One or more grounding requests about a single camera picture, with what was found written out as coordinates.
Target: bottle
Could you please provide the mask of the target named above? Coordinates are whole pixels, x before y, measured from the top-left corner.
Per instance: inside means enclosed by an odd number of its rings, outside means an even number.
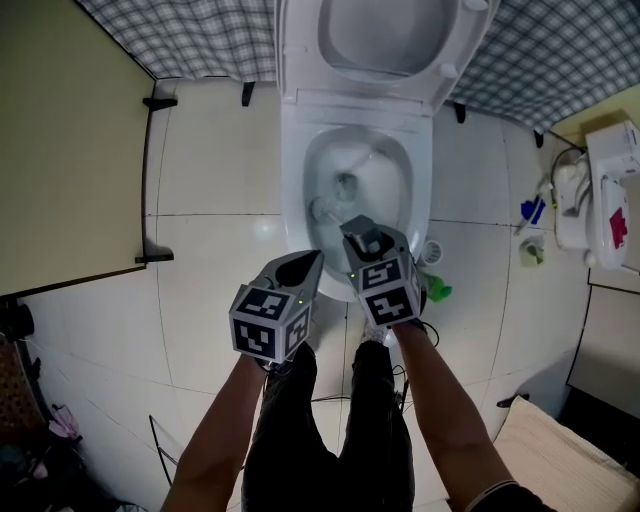
[[[420,282],[427,289],[427,298],[433,302],[440,302],[453,292],[453,288],[445,285],[444,281],[438,276],[427,274],[423,270],[419,270],[418,275],[420,276]]]

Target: person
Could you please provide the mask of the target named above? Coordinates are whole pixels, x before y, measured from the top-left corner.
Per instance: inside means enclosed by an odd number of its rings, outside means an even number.
[[[454,510],[550,510],[510,475],[475,405],[418,321],[396,324],[415,414]],[[353,363],[351,412],[340,456],[311,412],[316,378],[305,342],[269,373],[241,355],[180,458],[164,512],[223,511],[244,466],[242,510],[410,511],[411,439],[398,406],[385,332],[365,329]]]

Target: toilet lid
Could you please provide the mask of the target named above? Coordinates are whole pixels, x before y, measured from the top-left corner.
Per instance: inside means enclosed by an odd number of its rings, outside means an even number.
[[[283,101],[359,96],[433,115],[480,44],[499,0],[278,0]]]

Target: beige mat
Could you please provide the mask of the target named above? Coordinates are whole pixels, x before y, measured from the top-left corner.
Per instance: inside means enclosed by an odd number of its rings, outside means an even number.
[[[514,479],[558,512],[640,510],[635,476],[520,397],[495,446]]]

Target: sleeve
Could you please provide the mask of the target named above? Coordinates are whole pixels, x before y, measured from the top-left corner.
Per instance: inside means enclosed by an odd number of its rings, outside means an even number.
[[[522,512],[552,512],[542,500],[517,482],[502,482],[487,489],[467,508],[467,512],[519,510]]]

